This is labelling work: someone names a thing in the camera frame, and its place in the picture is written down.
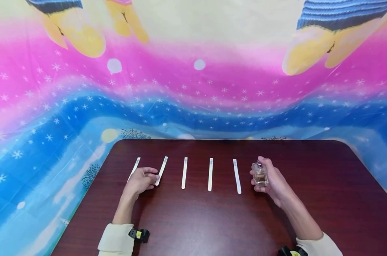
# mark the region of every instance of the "pink fabric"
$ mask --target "pink fabric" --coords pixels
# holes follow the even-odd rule
[[[132,5],[131,0],[107,0],[107,1],[116,2],[116,3],[119,3],[121,5]]]

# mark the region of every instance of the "wooden table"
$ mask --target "wooden table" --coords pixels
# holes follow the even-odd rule
[[[345,256],[387,255],[387,194],[343,143],[255,140],[122,140],[113,147],[53,255],[97,255],[137,157],[161,168],[161,183],[140,195],[137,228],[151,232],[136,244],[140,256],[276,255],[295,234],[282,210],[250,185],[250,165],[269,157],[313,218]],[[188,157],[186,189],[181,189]],[[209,158],[212,191],[208,192]],[[242,194],[232,159],[237,159]]]

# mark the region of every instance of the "colorful fabric backdrop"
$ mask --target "colorful fabric backdrop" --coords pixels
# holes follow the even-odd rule
[[[0,256],[135,138],[339,140],[387,192],[387,0],[0,1]]]

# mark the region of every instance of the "cartoon character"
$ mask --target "cartoon character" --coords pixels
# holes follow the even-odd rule
[[[131,0],[106,0],[105,3],[119,35],[129,37],[132,30],[140,42],[148,42],[148,34],[142,27]]]
[[[104,35],[89,22],[81,0],[26,0],[56,44],[67,49],[64,37],[85,56],[99,57],[105,51]]]
[[[306,0],[283,72],[301,74],[327,53],[333,68],[386,23],[387,0]]]

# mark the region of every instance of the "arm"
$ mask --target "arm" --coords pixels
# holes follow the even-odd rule
[[[331,238],[320,227],[296,196],[282,205],[295,233],[296,242],[307,254],[342,256],[343,254]]]
[[[285,212],[296,233],[298,246],[303,248],[309,256],[342,256],[337,245],[322,232],[283,175],[273,166],[272,161],[261,156],[258,160],[266,166],[269,184],[262,188],[255,186],[254,189],[257,192],[269,194],[274,203]]]
[[[153,189],[159,177],[154,173],[158,170],[145,167],[137,168],[123,190],[120,202],[111,224],[105,227],[104,234],[98,245],[99,256],[131,256],[134,239],[128,234],[134,227],[131,224],[132,210],[138,195],[146,189]]]

